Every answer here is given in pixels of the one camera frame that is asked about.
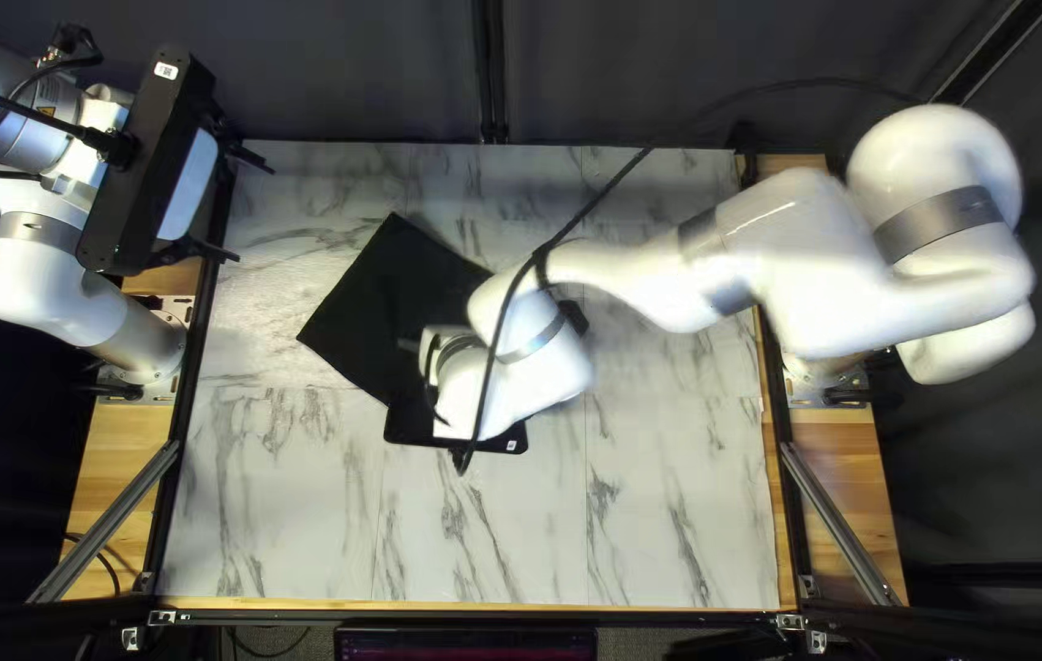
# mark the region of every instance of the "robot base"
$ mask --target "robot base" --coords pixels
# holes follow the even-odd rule
[[[138,297],[149,308],[149,312],[162,318],[166,323],[179,328],[183,336],[190,328],[194,318],[194,296],[147,296]],[[177,382],[182,375],[182,364],[179,363],[170,374],[155,371],[153,374],[128,371],[115,365],[102,365],[97,373],[97,383],[102,386],[142,386],[142,396],[135,399],[123,398],[120,395],[98,396],[98,403],[116,403],[128,406],[174,406],[177,395]]]

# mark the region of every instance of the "black cable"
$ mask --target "black cable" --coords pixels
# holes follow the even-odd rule
[[[8,100],[9,101],[18,100],[19,96],[21,96],[25,90],[27,90],[30,85],[40,82],[40,80],[47,75],[58,73],[65,71],[66,69],[91,68],[91,66],[102,64],[102,62],[104,62],[104,55],[102,54],[102,52],[100,52],[100,48],[97,47],[97,43],[93,41],[92,36],[88,35],[85,39],[83,39],[83,43],[85,44],[85,47],[88,47],[88,49],[92,51],[91,55],[83,57],[73,57],[69,58],[68,60],[56,60],[54,63],[44,65],[42,66],[42,68],[35,69],[35,71],[32,72],[32,74],[30,74],[22,82],[19,82],[19,84],[15,87],[15,89],[11,91],[10,94],[7,94]],[[7,111],[6,108],[0,107],[0,125],[7,118],[8,113],[9,111]],[[40,174],[30,172],[13,172],[13,171],[0,170],[0,178],[22,178],[23,180],[39,181]]]
[[[549,238],[544,244],[538,247],[529,254],[529,259],[526,263],[521,265],[513,277],[513,281],[510,283],[510,288],[504,291],[504,300],[501,301],[501,309],[496,315],[496,327],[493,329],[493,341],[488,345],[488,359],[485,361],[485,377],[480,383],[480,397],[476,401],[476,419],[471,424],[471,438],[468,441],[468,446],[464,450],[464,457],[460,459],[460,465],[456,467],[456,472],[463,475],[468,470],[468,464],[471,461],[471,455],[476,449],[476,439],[480,437],[480,424],[483,421],[485,415],[485,398],[488,396],[488,383],[493,375],[493,365],[496,363],[496,347],[498,347],[499,341],[501,341],[501,328],[504,325],[504,315],[510,308],[510,302],[513,300],[513,293],[517,290],[517,285],[521,284],[521,278],[524,278],[529,269],[532,268],[538,260],[544,260],[549,250],[553,249],[557,245],[559,241],[566,238],[566,235],[571,232],[572,229],[577,227],[582,219],[590,215],[590,212],[595,210],[595,206],[599,205],[599,202],[605,198],[607,193],[611,193],[611,189],[615,188],[618,182],[623,180],[624,176],[627,176],[635,166],[640,165],[640,161],[644,160],[648,154],[651,153],[651,147],[645,147],[640,149],[631,160],[627,161],[627,165],[624,165],[622,170],[615,173],[615,176],[611,177],[611,181],[607,181],[605,186],[599,193],[596,193],[594,198],[578,210],[578,213],[574,214],[574,218],[567,222],[561,229],[557,230],[552,237]]]
[[[801,90],[804,87],[844,87],[848,90],[855,90],[859,92],[869,92],[871,94],[878,94],[882,97],[889,97],[896,99],[897,101],[903,101],[905,103],[917,104],[924,103],[925,100],[921,97],[917,97],[916,94],[909,94],[908,92],[900,92],[899,90],[893,90],[891,87],[885,87],[876,82],[869,82],[866,80],[854,80],[850,78],[838,78],[837,76],[819,76],[818,78],[798,78],[795,80],[783,80],[779,82],[770,82],[767,84],[759,84],[756,87],[746,87],[744,90],[739,90],[737,92],[726,94],[724,97],[720,97],[715,101],[706,103],[701,106],[700,109],[688,120],[679,124],[676,129],[695,128],[701,126],[702,122],[709,119],[713,113],[718,112],[721,108],[730,106],[730,104],[741,101],[743,99],[748,99],[750,97],[759,96],[759,94],[770,94],[774,92],[786,92],[789,90]]]
[[[72,543],[80,543],[80,535],[74,533],[64,533],[64,539]],[[108,571],[108,578],[114,579],[114,596],[121,596],[121,581],[117,579],[117,569],[108,562],[102,553],[97,552],[97,560],[104,565],[104,570]]]
[[[727,94],[724,97],[720,97],[715,101],[705,104],[700,111],[690,119],[677,126],[677,130],[684,128],[690,128],[698,126],[702,121],[704,121],[710,115],[716,113],[717,111],[728,106],[731,103],[740,101],[742,99],[750,98],[756,96],[758,94],[768,94],[771,92],[783,92],[787,90],[800,90],[803,87],[846,87],[847,89],[858,90],[861,92],[870,92],[873,94],[880,94],[885,97],[892,97],[900,101],[908,103],[922,103],[924,102],[921,98],[909,94],[905,92],[900,92],[897,90],[892,90],[889,87],[884,87],[882,84],[872,83],[862,80],[853,80],[850,78],[836,78],[835,76],[822,76],[822,78],[803,78],[796,80],[783,80],[779,82],[770,82],[767,84],[760,84],[756,87],[747,87],[744,90],[739,90],[731,94]],[[501,338],[501,329],[504,325],[504,314],[510,308],[510,303],[513,300],[513,294],[516,292],[517,287],[521,284],[521,278],[524,278],[526,273],[536,263],[541,263],[543,267],[540,270],[539,285],[544,287],[548,283],[545,283],[544,277],[544,261],[549,254],[551,249],[559,244],[562,239],[566,238],[566,235],[574,229],[578,222],[581,222],[584,218],[588,216],[590,212],[595,210],[595,206],[599,205],[599,202],[605,198],[607,193],[611,193],[611,189],[622,180],[624,176],[627,176],[631,172],[631,168],[640,164],[640,161],[644,160],[648,154],[651,153],[652,147],[645,147],[640,149],[639,153],[636,153],[627,165],[624,165],[622,170],[619,170],[615,176],[611,178],[603,186],[602,190],[597,193],[592,200],[590,200],[585,206],[582,206],[578,213],[574,214],[574,218],[567,222],[556,234],[554,234],[548,241],[538,247],[529,254],[529,259],[526,263],[521,265],[521,268],[517,270],[516,275],[513,277],[513,281],[510,283],[510,287],[504,292],[504,298],[501,301],[501,308],[496,316],[496,326],[493,329],[493,341],[488,347],[488,357],[485,359],[485,377],[480,383],[480,396],[476,401],[476,417],[475,421],[471,425],[471,437],[468,439],[468,444],[464,450],[464,457],[460,458],[460,462],[456,465],[456,473],[463,475],[468,471],[468,465],[471,462],[471,456],[476,450],[476,439],[480,436],[480,425],[485,415],[485,399],[488,396],[488,384],[493,374],[493,365],[496,363],[496,347],[498,347],[499,339]]]
[[[298,644],[300,644],[301,641],[303,641],[306,638],[306,636],[308,635],[309,629],[312,629],[312,628],[313,627],[305,627],[305,630],[303,632],[301,632],[301,635],[297,639],[294,639],[294,641],[293,641],[292,644],[290,644],[286,648],[281,650],[280,652],[265,653],[265,654],[258,653],[258,652],[252,650],[250,646],[244,644],[243,642],[240,642],[239,637],[237,637],[237,635],[235,635],[235,627],[228,627],[227,628],[227,637],[231,638],[231,641],[232,641],[232,644],[233,644],[233,648],[232,648],[232,654],[233,655],[235,653],[234,647],[239,646],[239,648],[242,648],[244,652],[250,654],[251,656],[255,656],[256,659],[275,659],[278,656],[283,656],[284,654],[289,654],[293,650],[296,650],[296,646]]]

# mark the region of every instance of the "metal mounting plate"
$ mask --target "metal mounting plate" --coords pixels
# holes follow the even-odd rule
[[[182,328],[190,329],[191,320],[194,319],[194,296],[152,296],[162,300],[159,309],[152,309],[149,312],[157,315],[163,321]],[[97,383],[107,386],[124,386],[119,375],[123,369],[114,365],[102,365],[97,373]],[[99,403],[116,403],[125,406],[174,406],[177,397],[177,381],[182,375],[182,368],[179,366],[170,376],[160,381],[147,383],[142,386],[142,398],[127,399],[116,395],[99,395]]]

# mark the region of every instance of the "power cord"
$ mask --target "power cord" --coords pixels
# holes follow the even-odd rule
[[[301,642],[303,642],[305,638],[308,636],[309,629],[312,629],[312,627],[305,627],[305,630],[301,632],[301,635],[296,639],[294,639],[292,644],[281,650],[280,652],[267,652],[267,653],[256,652],[247,644],[245,644],[243,641],[241,641],[239,639],[239,635],[235,633],[235,627],[228,627],[226,631],[227,631],[227,638],[231,639],[233,653],[235,648],[239,648],[250,654],[251,656],[255,656],[256,659],[276,659],[277,657],[283,656],[284,654],[289,654],[293,650],[296,650],[296,646],[299,645]]]
[[[678,125],[678,129],[685,129],[690,127],[700,126],[701,122],[706,120],[713,113],[730,106],[730,104],[741,101],[743,99],[748,99],[759,94],[768,94],[773,92],[783,92],[788,90],[800,90],[805,89],[805,87],[845,87],[850,90],[858,90],[861,92],[869,92],[872,94],[879,94],[883,97],[889,97],[897,99],[899,101],[907,102],[909,104],[923,103],[924,100],[920,97],[916,97],[913,94],[908,94],[905,92],[900,92],[897,90],[892,90],[889,87],[884,87],[882,84],[872,83],[862,80],[853,80],[849,78],[836,78],[835,76],[822,76],[822,78],[804,78],[796,80],[785,80],[779,82],[771,82],[768,84],[760,84],[756,87],[747,87],[744,90],[739,90],[731,94],[726,94],[724,97],[720,97],[715,101],[705,104],[700,111],[690,119]],[[546,262],[546,256],[549,254],[550,250],[553,250],[557,246],[562,239],[566,238],[566,235],[571,232],[572,229],[577,227],[578,222],[581,222],[584,218],[595,210],[599,203],[605,198],[607,193],[611,193],[612,188],[615,188],[618,182],[622,181],[624,176],[627,176],[631,172],[635,166],[640,164],[640,161],[644,160],[648,154],[651,153],[652,147],[645,147],[640,149],[639,153],[636,153],[631,160],[624,165],[622,170],[619,170],[607,181],[605,186],[597,193],[594,198],[591,198],[585,206],[582,206],[578,213],[574,214],[574,218],[567,222],[561,229],[557,230],[548,241],[539,246],[536,250],[530,252],[529,259],[526,263],[521,265],[521,268],[517,270],[516,275],[510,283],[510,287],[504,292],[504,298],[501,301],[501,307],[496,315],[496,326],[493,329],[493,341],[489,343],[488,346],[488,357],[485,359],[485,377],[480,383],[480,396],[476,399],[476,417],[475,421],[471,425],[471,438],[468,439],[468,444],[466,445],[464,452],[456,456],[456,450],[452,450],[453,460],[456,467],[456,473],[463,475],[468,471],[468,465],[471,462],[471,456],[476,451],[477,439],[480,437],[481,422],[483,421],[485,414],[485,399],[488,396],[488,384],[493,374],[493,365],[496,363],[496,347],[498,347],[499,339],[501,338],[501,329],[504,326],[504,315],[508,312],[510,303],[513,301],[513,294],[516,292],[517,287],[521,284],[521,278],[524,278],[528,273],[529,269],[534,266],[538,267],[538,279],[539,286],[546,288],[548,283],[544,277],[544,263]]]
[[[82,538],[83,535],[80,533],[64,533],[64,539],[67,539],[72,543],[80,543]],[[114,596],[121,596],[121,581],[117,578],[117,569],[114,569],[114,564],[111,564],[108,559],[104,557],[104,554],[108,553],[111,555],[122,567],[128,569],[132,574],[137,574],[138,570],[134,569],[132,565],[121,556],[121,554],[117,553],[113,548],[109,548],[108,544],[105,544],[102,550],[103,553],[97,552],[97,560],[104,565],[104,570],[108,571],[108,578],[114,580]]]
[[[104,62],[104,55],[100,52],[100,48],[97,46],[97,41],[93,39],[89,29],[80,26],[74,26],[74,24],[65,24],[64,26],[59,26],[57,28],[55,34],[52,36],[50,52],[52,54],[58,54],[58,52],[68,52],[71,54],[76,43],[85,46],[85,48],[90,51],[90,54],[83,57],[69,58],[68,60],[49,60],[48,64],[44,64],[44,60],[41,60],[40,68],[36,68],[34,73],[30,74],[22,82],[19,82],[11,93],[7,94],[7,100],[17,101],[24,91],[26,91],[30,85],[40,82],[44,76],[66,71],[67,69],[91,68],[91,66],[96,66]],[[0,125],[7,118],[8,114],[9,111],[0,108]],[[39,181],[41,175],[40,173],[0,170],[0,178],[19,178],[20,180],[26,181]]]

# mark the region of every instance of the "wooden board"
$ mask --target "wooden board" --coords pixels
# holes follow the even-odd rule
[[[201,265],[202,261],[194,258],[174,266],[147,270],[142,275],[125,278],[121,291],[127,294],[193,295],[198,290]],[[149,458],[158,451],[170,434],[173,413],[173,408],[168,406],[98,403],[93,408],[80,475],[72,495],[69,533],[86,533]],[[145,563],[155,494],[156,489],[149,490],[106,544],[110,553],[105,556],[117,570],[121,593],[130,590],[132,580]],[[60,558],[71,549],[72,542],[65,541]],[[125,563],[115,558],[115,554]],[[114,596],[114,581],[100,561],[93,560],[64,598],[102,596]]]
[[[743,164],[739,163],[739,172]],[[815,167],[826,170],[822,156],[773,155],[760,156],[762,178],[777,174],[788,167]],[[770,480],[770,500],[774,505],[775,547],[778,559],[778,593],[783,609],[794,609],[795,587],[791,552],[788,548],[786,517],[783,514],[782,485],[778,473],[774,421],[770,416],[770,396],[765,383],[764,348],[759,326],[759,376],[762,383],[762,441],[765,443],[767,474]],[[896,546],[893,512],[889,507],[888,486],[884,482],[876,426],[870,409],[791,411],[791,434],[808,466],[819,478],[823,489],[832,495],[837,508],[848,520],[861,543],[876,561],[884,578],[893,585],[900,599],[908,604],[904,592],[904,571]],[[865,595],[855,585],[848,563],[843,559],[815,509],[803,503],[807,542],[811,568],[822,596],[852,603],[864,603]]]

